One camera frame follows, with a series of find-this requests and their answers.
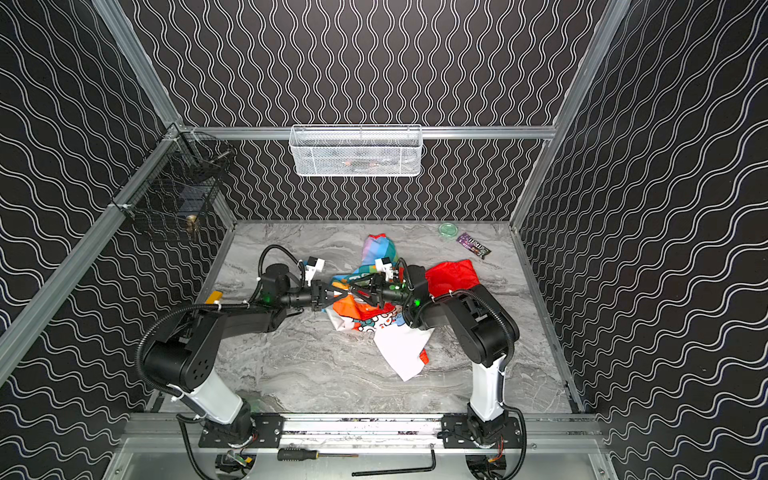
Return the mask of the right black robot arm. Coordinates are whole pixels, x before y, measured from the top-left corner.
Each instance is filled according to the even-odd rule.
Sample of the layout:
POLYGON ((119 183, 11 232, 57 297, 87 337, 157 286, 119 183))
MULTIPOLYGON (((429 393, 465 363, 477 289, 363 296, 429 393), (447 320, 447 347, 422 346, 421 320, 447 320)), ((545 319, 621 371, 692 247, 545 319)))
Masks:
POLYGON ((408 381, 428 362, 433 331, 447 327, 472 363, 468 414, 496 429, 504 420, 504 373, 520 338, 519 327, 480 283, 469 260, 379 267, 347 277, 349 296, 333 305, 346 328, 372 331, 377 348, 397 375, 408 381))

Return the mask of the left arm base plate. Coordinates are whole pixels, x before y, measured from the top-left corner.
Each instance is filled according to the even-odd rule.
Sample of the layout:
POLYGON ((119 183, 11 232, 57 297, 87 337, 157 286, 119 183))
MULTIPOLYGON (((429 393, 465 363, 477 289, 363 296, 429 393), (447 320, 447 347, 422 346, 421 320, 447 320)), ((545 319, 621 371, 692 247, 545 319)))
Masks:
POLYGON ((200 448, 277 448, 285 418, 276 413, 252 413, 250 420, 223 425, 209 420, 203 424, 200 448))

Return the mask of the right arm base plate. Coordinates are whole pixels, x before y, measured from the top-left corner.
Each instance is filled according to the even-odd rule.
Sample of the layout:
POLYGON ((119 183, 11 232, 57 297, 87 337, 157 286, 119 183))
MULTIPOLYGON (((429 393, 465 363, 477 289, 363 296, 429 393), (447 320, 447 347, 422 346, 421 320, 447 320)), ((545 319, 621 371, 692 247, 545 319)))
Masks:
POLYGON ((446 449, 518 448, 523 427, 517 417, 503 412, 490 421, 468 414, 446 414, 440 420, 437 438, 446 449))

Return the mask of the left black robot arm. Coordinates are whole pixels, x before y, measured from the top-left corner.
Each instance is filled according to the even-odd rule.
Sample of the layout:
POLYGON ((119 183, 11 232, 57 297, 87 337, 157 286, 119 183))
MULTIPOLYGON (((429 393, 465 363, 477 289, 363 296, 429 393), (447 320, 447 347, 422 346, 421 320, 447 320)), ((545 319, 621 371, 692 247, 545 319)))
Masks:
POLYGON ((135 354, 138 377, 182 401, 198 419, 247 429, 250 408, 214 367, 221 341, 274 332, 292 313, 321 311, 348 296, 344 289, 309 278, 307 267, 282 245, 265 247, 257 263, 257 286, 246 300, 185 305, 148 328, 135 354))

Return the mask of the rainbow kids zip jacket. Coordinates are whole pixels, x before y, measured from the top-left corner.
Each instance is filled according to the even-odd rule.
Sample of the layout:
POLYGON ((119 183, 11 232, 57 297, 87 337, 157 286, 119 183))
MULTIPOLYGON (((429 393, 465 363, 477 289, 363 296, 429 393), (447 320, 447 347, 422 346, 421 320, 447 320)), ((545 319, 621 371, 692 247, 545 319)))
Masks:
MULTIPOLYGON (((384 278, 374 265, 375 260, 382 257, 399 259, 394 242, 385 234, 368 236, 362 249, 362 265, 354 275, 384 278)), ((426 270, 426 278, 431 298, 479 284, 474 265, 468 259, 439 263, 426 270)), ((409 327, 400 306, 385 303, 383 309, 378 309, 350 295, 328 307, 326 312, 338 331, 371 333, 384 360, 403 381, 417 376, 429 362, 425 347, 431 333, 419 333, 409 327)))

